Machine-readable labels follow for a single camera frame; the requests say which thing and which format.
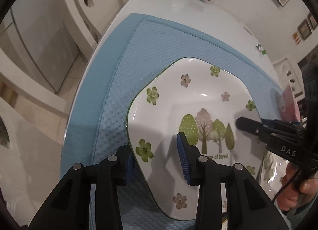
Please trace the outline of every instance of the black cable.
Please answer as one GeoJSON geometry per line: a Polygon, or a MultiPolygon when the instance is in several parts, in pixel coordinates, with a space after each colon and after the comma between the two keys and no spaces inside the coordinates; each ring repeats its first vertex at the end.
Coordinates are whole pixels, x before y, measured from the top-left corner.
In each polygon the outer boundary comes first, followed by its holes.
{"type": "Polygon", "coordinates": [[[293,175],[293,177],[290,178],[290,180],[276,193],[276,195],[273,198],[273,203],[275,203],[277,197],[291,184],[291,182],[299,175],[300,171],[302,169],[298,168],[298,170],[296,171],[296,173],[293,175]]]}

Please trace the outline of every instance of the wall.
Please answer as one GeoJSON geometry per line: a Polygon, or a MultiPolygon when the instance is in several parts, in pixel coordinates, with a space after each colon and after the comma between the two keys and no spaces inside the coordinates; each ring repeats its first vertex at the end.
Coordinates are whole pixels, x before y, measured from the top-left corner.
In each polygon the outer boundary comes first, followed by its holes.
{"type": "Polygon", "coordinates": [[[292,38],[309,14],[302,0],[290,0],[284,7],[272,0],[211,0],[211,4],[220,6],[246,24],[272,62],[288,54],[299,62],[318,44],[318,29],[299,45],[292,38]]]}

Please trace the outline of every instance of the pink tree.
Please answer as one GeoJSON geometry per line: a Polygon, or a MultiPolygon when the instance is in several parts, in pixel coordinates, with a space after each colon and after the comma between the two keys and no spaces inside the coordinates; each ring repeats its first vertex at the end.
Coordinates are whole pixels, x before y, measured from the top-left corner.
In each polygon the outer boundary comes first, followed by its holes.
{"type": "Polygon", "coordinates": [[[201,109],[197,113],[197,116],[195,117],[195,120],[197,122],[198,128],[199,128],[199,139],[202,141],[202,154],[207,153],[206,149],[206,142],[210,140],[209,133],[212,130],[212,120],[211,115],[206,111],[206,109],[201,109]]]}

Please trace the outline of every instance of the green object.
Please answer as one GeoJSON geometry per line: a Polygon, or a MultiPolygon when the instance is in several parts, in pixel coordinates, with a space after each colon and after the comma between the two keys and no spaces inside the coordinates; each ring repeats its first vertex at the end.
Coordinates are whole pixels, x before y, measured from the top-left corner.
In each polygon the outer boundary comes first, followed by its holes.
{"type": "Polygon", "coordinates": [[[252,167],[250,165],[246,166],[246,169],[249,171],[250,174],[255,175],[255,167],[252,167]]]}
{"type": "Polygon", "coordinates": [[[152,89],[147,88],[147,102],[156,105],[157,99],[159,98],[159,94],[157,93],[157,87],[153,87],[152,89]]]}
{"type": "Polygon", "coordinates": [[[184,132],[190,145],[195,146],[199,141],[199,130],[194,117],[185,115],[180,123],[179,132],[184,132]]]}
{"type": "Polygon", "coordinates": [[[221,140],[225,138],[226,127],[220,120],[212,122],[212,131],[209,133],[209,138],[212,139],[219,146],[219,154],[222,153],[221,140]]]}
{"type": "Polygon", "coordinates": [[[216,67],[216,66],[211,66],[210,70],[211,70],[211,76],[216,76],[216,77],[218,77],[218,74],[221,71],[221,69],[219,67],[216,67]]]}
{"type": "Polygon", "coordinates": [[[147,163],[148,158],[153,158],[154,155],[152,154],[151,150],[151,144],[149,142],[146,143],[144,139],[141,139],[139,141],[140,147],[136,147],[136,154],[141,155],[141,159],[147,163]]]}
{"type": "Polygon", "coordinates": [[[234,135],[233,131],[231,129],[231,125],[228,123],[225,133],[225,143],[227,149],[231,152],[231,150],[234,148],[234,135]]]}
{"type": "Polygon", "coordinates": [[[245,106],[249,111],[252,111],[256,108],[254,101],[249,100],[245,106]]]}

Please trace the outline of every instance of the blue textured mat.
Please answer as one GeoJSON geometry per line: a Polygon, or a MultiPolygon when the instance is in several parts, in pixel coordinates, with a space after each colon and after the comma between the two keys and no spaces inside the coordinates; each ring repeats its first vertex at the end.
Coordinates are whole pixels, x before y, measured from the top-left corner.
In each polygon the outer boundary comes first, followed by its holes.
{"type": "MultiPolygon", "coordinates": [[[[200,58],[240,78],[261,117],[279,118],[276,96],[282,90],[247,57],[187,26],[131,14],[103,44],[78,93],[63,147],[61,175],[74,163],[99,163],[126,144],[126,113],[131,100],[163,69],[187,56],[200,58]]],[[[152,201],[138,169],[136,174],[133,182],[118,188],[124,229],[188,229],[194,224],[164,216],[152,201]]],[[[94,198],[92,188],[92,229],[94,198]]]]}

